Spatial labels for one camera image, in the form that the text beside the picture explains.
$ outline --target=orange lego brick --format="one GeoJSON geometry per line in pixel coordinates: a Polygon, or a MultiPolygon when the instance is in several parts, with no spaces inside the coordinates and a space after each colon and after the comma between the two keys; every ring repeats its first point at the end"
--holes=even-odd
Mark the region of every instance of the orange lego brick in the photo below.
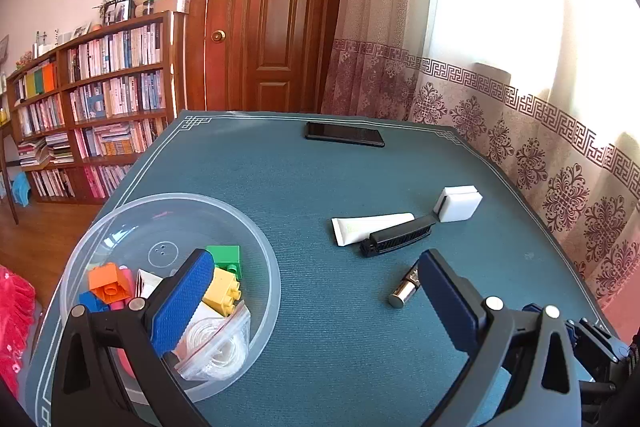
{"type": "Polygon", "coordinates": [[[132,296],[127,277],[113,263],[97,266],[89,271],[89,289],[105,304],[132,296]]]}

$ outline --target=photo frame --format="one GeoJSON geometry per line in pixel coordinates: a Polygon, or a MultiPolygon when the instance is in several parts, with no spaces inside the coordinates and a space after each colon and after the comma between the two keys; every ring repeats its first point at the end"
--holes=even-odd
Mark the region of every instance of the photo frame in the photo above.
{"type": "Polygon", "coordinates": [[[5,35],[0,41],[0,64],[6,60],[6,49],[9,45],[9,35],[5,35]]]}
{"type": "Polygon", "coordinates": [[[128,21],[133,15],[133,0],[113,0],[105,4],[102,24],[108,26],[117,22],[128,21]]]}
{"type": "Polygon", "coordinates": [[[78,26],[78,28],[76,28],[71,34],[71,38],[69,40],[73,40],[77,37],[81,37],[82,35],[85,35],[89,31],[90,27],[91,27],[91,21],[83,24],[82,26],[78,26]]]}

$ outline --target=smartphone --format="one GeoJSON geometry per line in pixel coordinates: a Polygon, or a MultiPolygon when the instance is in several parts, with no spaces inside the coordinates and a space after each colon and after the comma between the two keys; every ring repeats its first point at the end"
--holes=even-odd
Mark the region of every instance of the smartphone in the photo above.
{"type": "Polygon", "coordinates": [[[331,123],[306,122],[305,138],[308,140],[370,145],[372,147],[385,146],[385,142],[377,129],[334,125],[331,123]]]}

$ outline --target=wooden door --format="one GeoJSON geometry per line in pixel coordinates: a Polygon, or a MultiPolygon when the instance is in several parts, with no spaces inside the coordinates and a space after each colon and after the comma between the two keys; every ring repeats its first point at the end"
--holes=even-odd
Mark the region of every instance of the wooden door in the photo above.
{"type": "Polygon", "coordinates": [[[207,0],[206,109],[319,112],[339,2],[207,0]]]}

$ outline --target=white eraser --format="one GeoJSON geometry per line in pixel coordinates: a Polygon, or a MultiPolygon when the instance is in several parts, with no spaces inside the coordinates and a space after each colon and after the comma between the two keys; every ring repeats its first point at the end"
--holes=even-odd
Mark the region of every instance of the white eraser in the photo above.
{"type": "Polygon", "coordinates": [[[448,194],[442,202],[438,212],[438,219],[441,223],[469,219],[469,217],[473,216],[481,200],[480,192],[448,194]]]}
{"type": "Polygon", "coordinates": [[[436,206],[433,207],[433,212],[437,214],[440,211],[440,208],[444,203],[444,198],[449,196],[450,194],[470,194],[477,191],[478,190],[473,185],[462,185],[460,187],[444,187],[442,192],[440,193],[438,201],[436,202],[436,206]]]}

